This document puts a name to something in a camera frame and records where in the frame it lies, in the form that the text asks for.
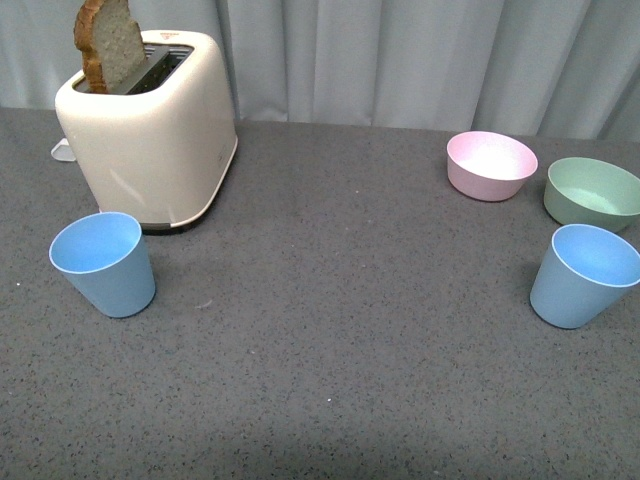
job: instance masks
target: toaster base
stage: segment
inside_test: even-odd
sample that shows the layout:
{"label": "toaster base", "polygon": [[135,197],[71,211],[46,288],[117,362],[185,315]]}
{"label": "toaster base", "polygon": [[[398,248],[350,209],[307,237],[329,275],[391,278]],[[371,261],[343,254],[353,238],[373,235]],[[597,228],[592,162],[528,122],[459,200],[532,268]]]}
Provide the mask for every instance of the toaster base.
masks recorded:
{"label": "toaster base", "polygon": [[233,149],[231,150],[231,155],[229,155],[229,160],[227,160],[227,164],[225,165],[222,175],[220,176],[220,180],[218,180],[218,184],[214,188],[213,193],[211,194],[211,198],[209,199],[209,201],[206,203],[206,205],[203,207],[202,210],[200,210],[196,215],[194,215],[191,218],[188,218],[186,220],[181,220],[175,223],[140,222],[142,231],[144,233],[182,233],[187,230],[190,230],[192,227],[195,227],[197,224],[197,220],[199,220],[205,214],[205,212],[209,209],[209,207],[213,203],[214,198],[216,198],[216,195],[218,194],[218,190],[220,190],[220,186],[222,185],[222,182],[227,175],[227,171],[231,166],[231,161],[235,156],[237,148],[238,148],[238,136],[236,135],[235,143],[233,145]]}

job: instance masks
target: bread crust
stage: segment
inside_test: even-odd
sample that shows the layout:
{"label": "bread crust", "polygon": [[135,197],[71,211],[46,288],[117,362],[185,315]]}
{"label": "bread crust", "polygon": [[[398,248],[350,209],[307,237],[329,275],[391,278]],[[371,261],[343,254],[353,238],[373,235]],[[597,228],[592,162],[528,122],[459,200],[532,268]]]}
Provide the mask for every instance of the bread crust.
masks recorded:
{"label": "bread crust", "polygon": [[[109,93],[102,70],[102,61],[94,44],[93,36],[96,15],[107,1],[85,0],[78,11],[73,28],[74,43],[76,48],[82,52],[82,70],[93,93]],[[125,4],[128,10],[128,0],[125,0]]]}

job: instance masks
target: pink bowl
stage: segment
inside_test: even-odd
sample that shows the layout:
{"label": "pink bowl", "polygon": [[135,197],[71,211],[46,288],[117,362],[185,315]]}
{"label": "pink bowl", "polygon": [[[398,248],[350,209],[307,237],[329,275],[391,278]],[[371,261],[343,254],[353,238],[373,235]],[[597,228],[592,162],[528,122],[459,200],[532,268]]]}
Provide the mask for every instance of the pink bowl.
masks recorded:
{"label": "pink bowl", "polygon": [[451,184],[487,202],[514,196],[538,169],[538,159],[529,147],[499,133],[460,133],[449,140],[447,153]]}

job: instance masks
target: plastic cup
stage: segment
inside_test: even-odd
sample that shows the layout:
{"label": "plastic cup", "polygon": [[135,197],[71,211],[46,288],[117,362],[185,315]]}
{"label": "plastic cup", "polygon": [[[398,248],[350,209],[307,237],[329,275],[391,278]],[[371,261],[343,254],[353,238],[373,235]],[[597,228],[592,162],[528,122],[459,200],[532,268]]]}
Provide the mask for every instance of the plastic cup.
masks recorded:
{"label": "plastic cup", "polygon": [[593,225],[560,227],[531,289],[531,306],[546,322],[578,328],[640,283],[640,254]]}
{"label": "plastic cup", "polygon": [[51,243],[49,259],[109,317],[134,315],[155,295],[142,228],[125,213],[96,213],[73,222]]}

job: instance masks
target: toaster slot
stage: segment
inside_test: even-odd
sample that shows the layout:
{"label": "toaster slot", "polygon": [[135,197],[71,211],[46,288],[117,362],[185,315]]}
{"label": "toaster slot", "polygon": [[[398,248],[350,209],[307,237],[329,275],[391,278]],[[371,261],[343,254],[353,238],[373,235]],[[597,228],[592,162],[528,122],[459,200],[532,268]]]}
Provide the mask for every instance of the toaster slot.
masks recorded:
{"label": "toaster slot", "polygon": [[[160,87],[176,68],[189,56],[193,47],[145,43],[147,61],[127,77],[110,95],[138,95]],[[81,93],[91,93],[85,77],[73,88]]]}

